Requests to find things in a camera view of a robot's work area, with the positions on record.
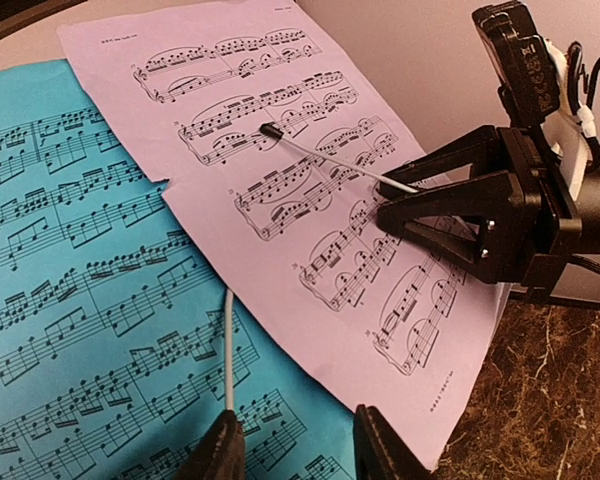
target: marble surface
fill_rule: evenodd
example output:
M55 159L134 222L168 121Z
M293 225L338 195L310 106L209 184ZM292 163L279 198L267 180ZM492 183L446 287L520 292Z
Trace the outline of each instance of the marble surface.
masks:
M510 301L435 478L600 480L600 312Z

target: black cable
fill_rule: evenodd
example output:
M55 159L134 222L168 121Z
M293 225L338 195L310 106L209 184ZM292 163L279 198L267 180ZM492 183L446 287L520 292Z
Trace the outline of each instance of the black cable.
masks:
M569 263L572 265L577 265L578 267L586 268L587 270L600 275L600 263L589 260L586 257L582 257L580 255L571 255L571 257L569 257Z

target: sheet music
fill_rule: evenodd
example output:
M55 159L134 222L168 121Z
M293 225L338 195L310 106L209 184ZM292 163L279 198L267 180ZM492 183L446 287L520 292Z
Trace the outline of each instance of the sheet music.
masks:
M376 172L421 156L342 49L292 0L59 35L116 136L152 181L169 180L169 207L258 321L347 407L378 406L434 468L490 343L499 289L380 231L372 179L259 132L273 123Z
M171 479L224 408L225 286L164 188L66 62L0 73L0 480ZM352 478L350 413L234 324L247 478Z

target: pink paper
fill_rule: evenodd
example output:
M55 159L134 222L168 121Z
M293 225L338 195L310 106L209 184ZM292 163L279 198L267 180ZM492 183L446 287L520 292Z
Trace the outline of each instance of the pink paper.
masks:
M433 469L501 289L381 232L374 180L258 133L276 122L378 173L423 155L342 49L291 0L172 8L59 35L115 135L151 180L169 179L176 217L273 339L350 409L377 406Z

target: blue paper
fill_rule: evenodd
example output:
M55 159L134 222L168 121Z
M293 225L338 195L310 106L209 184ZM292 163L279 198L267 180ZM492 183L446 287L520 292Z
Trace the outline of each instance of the blue paper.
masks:
M225 286L165 188L66 62L0 73L0 479L172 478L224 408ZM248 478L353 478L350 412L234 322Z

